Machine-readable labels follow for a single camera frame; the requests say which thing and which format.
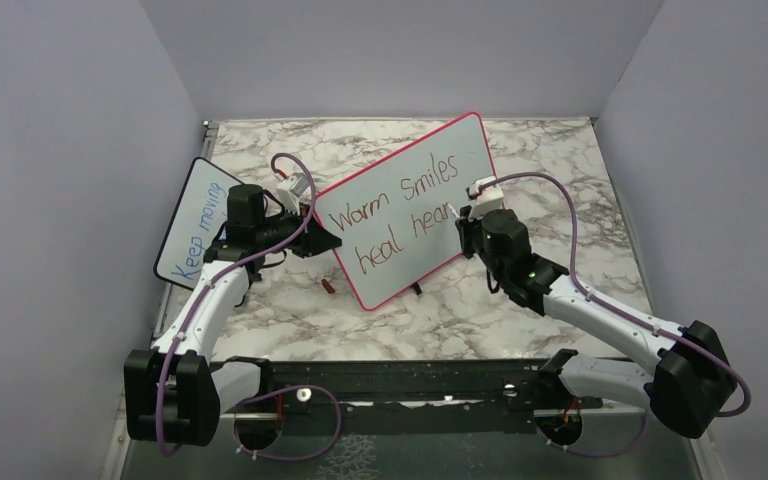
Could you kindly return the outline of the brown marker cap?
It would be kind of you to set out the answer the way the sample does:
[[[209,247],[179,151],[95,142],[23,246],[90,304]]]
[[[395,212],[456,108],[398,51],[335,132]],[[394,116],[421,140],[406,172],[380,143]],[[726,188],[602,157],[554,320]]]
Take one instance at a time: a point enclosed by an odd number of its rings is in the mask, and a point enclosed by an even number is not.
[[[332,286],[332,284],[331,284],[331,283],[330,283],[328,280],[326,280],[326,279],[322,279],[322,280],[321,280],[321,284],[322,284],[323,288],[324,288],[324,289],[325,289],[325,290],[326,290],[326,291],[327,291],[327,292],[328,292],[330,295],[333,295],[333,294],[335,294],[335,293],[336,293],[336,290],[335,290],[335,288]]]

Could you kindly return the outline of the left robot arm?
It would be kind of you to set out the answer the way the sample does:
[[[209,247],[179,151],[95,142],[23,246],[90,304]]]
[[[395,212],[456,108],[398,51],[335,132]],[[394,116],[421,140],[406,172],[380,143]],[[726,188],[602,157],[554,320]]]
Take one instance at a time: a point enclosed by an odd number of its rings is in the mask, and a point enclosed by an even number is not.
[[[243,403],[250,410],[273,401],[267,361],[210,361],[232,310],[258,280],[269,254],[308,258],[341,246],[313,217],[303,184],[283,181],[276,193],[257,185],[230,189],[227,220],[207,248],[196,287],[177,319],[147,350],[125,360],[127,431],[154,441],[165,456],[184,445],[206,446],[221,414]]]

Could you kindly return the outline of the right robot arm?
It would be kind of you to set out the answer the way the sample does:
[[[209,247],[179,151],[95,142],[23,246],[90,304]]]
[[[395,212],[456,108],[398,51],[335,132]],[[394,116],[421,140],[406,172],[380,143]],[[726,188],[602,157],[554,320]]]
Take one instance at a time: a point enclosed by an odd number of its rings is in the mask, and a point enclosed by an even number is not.
[[[738,386],[717,332],[649,317],[592,287],[531,249],[524,223],[510,209],[455,222],[463,255],[485,266],[488,289],[519,307],[575,326],[611,345],[627,362],[557,353],[537,380],[539,398],[560,407],[573,397],[601,397],[649,410],[665,427],[698,438]]]

